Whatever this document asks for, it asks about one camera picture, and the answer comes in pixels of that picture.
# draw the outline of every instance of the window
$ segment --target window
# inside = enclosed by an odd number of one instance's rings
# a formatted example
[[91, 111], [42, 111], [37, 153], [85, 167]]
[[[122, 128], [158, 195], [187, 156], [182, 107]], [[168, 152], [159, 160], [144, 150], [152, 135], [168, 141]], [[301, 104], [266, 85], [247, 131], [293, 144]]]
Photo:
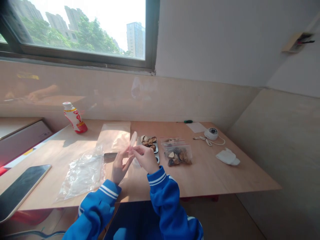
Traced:
[[3, 38], [3, 36], [0, 34], [0, 42], [6, 43], [7, 41]]
[[7, 0], [0, 41], [30, 59], [154, 71], [159, 2]]

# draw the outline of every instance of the hand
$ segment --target hand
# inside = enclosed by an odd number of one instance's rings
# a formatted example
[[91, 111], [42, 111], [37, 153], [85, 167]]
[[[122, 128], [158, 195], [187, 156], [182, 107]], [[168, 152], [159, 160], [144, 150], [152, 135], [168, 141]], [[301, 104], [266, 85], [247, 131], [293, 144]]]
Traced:
[[143, 167], [149, 174], [153, 174], [159, 170], [154, 151], [151, 148], [138, 145], [132, 148], [130, 154], [131, 153], [136, 157], [141, 167]]
[[112, 174], [110, 180], [114, 182], [115, 184], [119, 185], [119, 183], [122, 181], [124, 176], [126, 175], [130, 164], [132, 163], [132, 160], [134, 159], [134, 156], [131, 156], [126, 164], [123, 164], [123, 158], [128, 151], [129, 148], [118, 152], [116, 158], [114, 159], [113, 162], [113, 167], [112, 167]]
[[40, 98], [43, 97], [43, 94], [41, 93], [40, 90], [37, 90], [37, 91], [34, 91], [34, 92], [31, 92], [27, 98], [32, 101], [32, 102], [36, 102], [38, 101]]

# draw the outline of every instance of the blue jacket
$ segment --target blue jacket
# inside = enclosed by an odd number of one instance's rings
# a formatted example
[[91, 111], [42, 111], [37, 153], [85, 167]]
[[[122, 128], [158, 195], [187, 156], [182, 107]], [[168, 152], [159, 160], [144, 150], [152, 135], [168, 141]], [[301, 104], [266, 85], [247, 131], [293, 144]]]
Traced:
[[[150, 184], [151, 203], [160, 217], [159, 227], [163, 239], [203, 239], [200, 222], [187, 216], [179, 204], [180, 191], [177, 182], [167, 175], [161, 166], [147, 175]], [[113, 216], [114, 203], [121, 188], [106, 180], [96, 191], [89, 193], [79, 206], [79, 218], [68, 229], [63, 239], [97, 239]]]

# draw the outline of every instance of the white wall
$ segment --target white wall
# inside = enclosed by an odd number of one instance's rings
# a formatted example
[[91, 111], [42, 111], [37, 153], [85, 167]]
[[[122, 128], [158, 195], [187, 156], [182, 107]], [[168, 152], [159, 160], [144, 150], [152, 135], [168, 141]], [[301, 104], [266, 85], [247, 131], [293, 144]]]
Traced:
[[157, 76], [265, 86], [318, 0], [161, 0]]
[[320, 239], [320, 99], [264, 89], [227, 136], [283, 188], [238, 194], [264, 236]]
[[267, 86], [286, 92], [320, 97], [320, 33], [298, 54], [280, 66]]
[[[83, 110], [84, 118], [192, 119], [213, 122], [226, 131], [260, 91], [231, 84], [7, 61], [0, 61], [0, 69], [0, 117], [45, 117], [54, 131], [69, 124], [63, 115], [66, 101]], [[24, 98], [31, 92], [43, 93], [51, 85], [58, 88], [48, 96], [33, 102]], [[22, 99], [5, 102], [10, 91]]]

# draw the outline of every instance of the ziplock bag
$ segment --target ziplock bag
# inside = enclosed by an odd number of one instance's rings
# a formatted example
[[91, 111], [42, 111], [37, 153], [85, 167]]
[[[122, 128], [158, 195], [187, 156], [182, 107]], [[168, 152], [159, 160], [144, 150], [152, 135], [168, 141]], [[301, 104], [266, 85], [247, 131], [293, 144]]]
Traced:
[[192, 164], [192, 151], [190, 144], [164, 147], [164, 151], [164, 154], [168, 159], [169, 167], [180, 163]]
[[104, 178], [102, 146], [97, 146], [69, 164], [69, 171], [55, 202], [90, 192], [100, 187]]
[[97, 146], [102, 146], [102, 152], [118, 153], [130, 143], [130, 122], [111, 122], [102, 126]]
[[181, 137], [160, 137], [159, 139], [163, 147], [185, 144]]

